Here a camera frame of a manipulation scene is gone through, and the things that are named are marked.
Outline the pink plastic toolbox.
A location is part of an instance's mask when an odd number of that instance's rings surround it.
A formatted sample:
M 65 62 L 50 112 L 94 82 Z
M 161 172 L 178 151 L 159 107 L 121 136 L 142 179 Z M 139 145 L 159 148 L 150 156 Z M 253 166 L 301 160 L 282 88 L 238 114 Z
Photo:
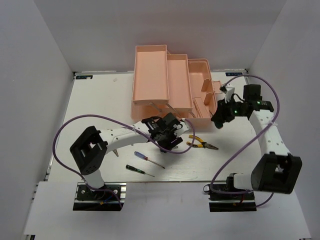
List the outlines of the pink plastic toolbox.
M 167 46 L 138 45 L 132 84 L 131 118 L 140 121 L 172 113 L 186 118 L 197 131 L 213 128 L 220 81 L 212 79 L 205 58 L 171 54 Z

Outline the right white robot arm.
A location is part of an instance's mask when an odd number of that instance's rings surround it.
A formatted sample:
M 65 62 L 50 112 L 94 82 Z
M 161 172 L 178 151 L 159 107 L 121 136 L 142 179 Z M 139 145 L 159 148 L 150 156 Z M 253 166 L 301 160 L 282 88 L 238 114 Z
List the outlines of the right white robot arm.
M 251 191 L 290 194 L 302 168 L 302 160 L 293 156 L 283 142 L 274 119 L 276 114 L 270 101 L 263 100 L 261 86 L 248 84 L 243 88 L 243 98 L 235 101 L 235 89 L 223 85 L 225 94 L 217 103 L 211 120 L 220 129 L 236 117 L 246 117 L 252 125 L 260 147 L 261 158 L 249 173 L 231 173 L 224 188 L 215 189 L 236 200 Z

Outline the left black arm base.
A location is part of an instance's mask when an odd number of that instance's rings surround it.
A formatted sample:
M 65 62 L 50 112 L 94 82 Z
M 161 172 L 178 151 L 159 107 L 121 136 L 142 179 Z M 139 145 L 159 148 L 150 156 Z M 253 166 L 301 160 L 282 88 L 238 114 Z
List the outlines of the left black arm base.
M 92 191 L 84 183 L 78 182 L 73 202 L 73 211 L 119 212 L 125 203 L 127 184 L 106 182 L 104 188 L 109 191 Z

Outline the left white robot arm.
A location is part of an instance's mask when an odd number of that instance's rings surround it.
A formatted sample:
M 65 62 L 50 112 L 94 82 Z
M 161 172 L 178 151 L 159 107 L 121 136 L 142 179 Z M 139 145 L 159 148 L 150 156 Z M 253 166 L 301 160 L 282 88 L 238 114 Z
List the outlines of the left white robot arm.
M 172 149 L 183 141 L 181 135 L 192 130 L 192 127 L 186 119 L 179 120 L 172 113 L 108 130 L 89 126 L 69 150 L 80 174 L 89 185 L 88 193 L 99 200 L 106 193 L 100 172 L 106 154 L 122 147 L 148 142 L 156 143 L 162 152 L 172 153 Z

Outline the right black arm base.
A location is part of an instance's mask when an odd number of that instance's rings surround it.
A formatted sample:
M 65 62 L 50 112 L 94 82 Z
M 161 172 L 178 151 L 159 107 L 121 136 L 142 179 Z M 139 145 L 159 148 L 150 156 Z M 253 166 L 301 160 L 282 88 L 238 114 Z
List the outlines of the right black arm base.
M 203 192 L 208 195 L 209 211 L 211 213 L 255 212 L 257 210 L 253 192 L 244 192 L 243 189 L 234 187 L 234 177 L 231 174 L 225 182 L 215 182 L 212 191 L 210 184 L 203 187 Z

